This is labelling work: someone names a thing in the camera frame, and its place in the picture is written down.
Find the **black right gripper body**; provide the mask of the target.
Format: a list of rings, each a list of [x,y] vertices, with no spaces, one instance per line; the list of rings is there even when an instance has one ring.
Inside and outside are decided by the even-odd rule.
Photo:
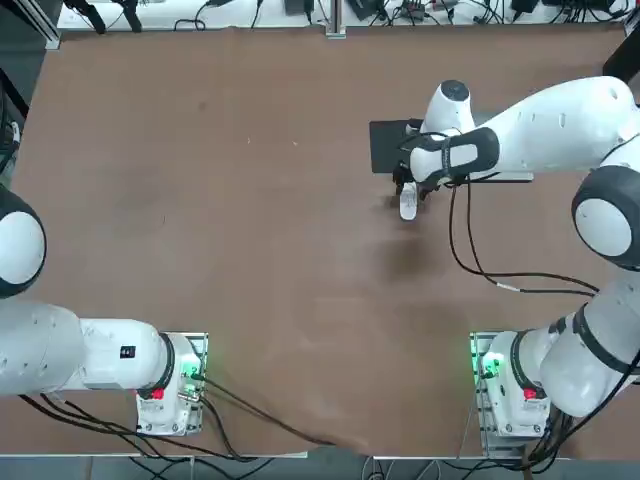
[[[424,186],[427,188],[431,188],[433,191],[438,191],[440,189],[440,185],[435,182],[435,183],[429,183],[429,182],[418,182],[413,174],[411,173],[410,167],[409,165],[404,162],[403,160],[400,160],[397,162],[396,166],[394,167],[393,171],[392,171],[392,180],[394,182],[395,179],[403,179],[405,181],[405,184],[408,183],[416,183],[419,186]]]

